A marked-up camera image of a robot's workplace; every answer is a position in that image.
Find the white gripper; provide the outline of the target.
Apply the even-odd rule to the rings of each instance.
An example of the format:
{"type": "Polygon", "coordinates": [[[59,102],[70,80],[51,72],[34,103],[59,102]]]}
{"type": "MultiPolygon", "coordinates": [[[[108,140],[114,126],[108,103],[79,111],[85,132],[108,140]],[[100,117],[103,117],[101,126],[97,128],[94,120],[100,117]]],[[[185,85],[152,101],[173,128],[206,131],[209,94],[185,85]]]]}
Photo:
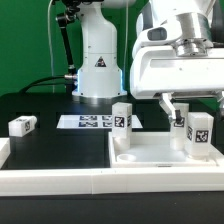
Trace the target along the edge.
{"type": "Polygon", "coordinates": [[[136,99],[160,97],[159,105],[169,122],[181,123],[181,112],[171,102],[173,97],[217,95],[220,120],[224,120],[224,48],[209,48],[206,55],[178,56],[173,44],[180,36],[168,25],[140,32],[133,47],[130,92],[136,99]]]}

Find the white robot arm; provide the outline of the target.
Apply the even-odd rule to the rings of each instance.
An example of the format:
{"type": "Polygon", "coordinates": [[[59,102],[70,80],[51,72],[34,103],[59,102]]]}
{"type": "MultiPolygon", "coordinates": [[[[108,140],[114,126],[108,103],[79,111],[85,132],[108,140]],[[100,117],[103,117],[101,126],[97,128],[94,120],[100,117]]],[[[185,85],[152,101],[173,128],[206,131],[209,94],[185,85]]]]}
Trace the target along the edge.
{"type": "MultiPolygon", "coordinates": [[[[102,8],[128,7],[136,0],[55,0],[65,5],[57,22],[66,49],[68,75],[77,97],[101,99],[123,95],[117,65],[117,31],[102,8]]],[[[130,92],[137,99],[157,99],[169,119],[179,122],[176,98],[214,97],[224,115],[224,48],[212,41],[217,0],[148,0],[136,24],[130,92]]]]}

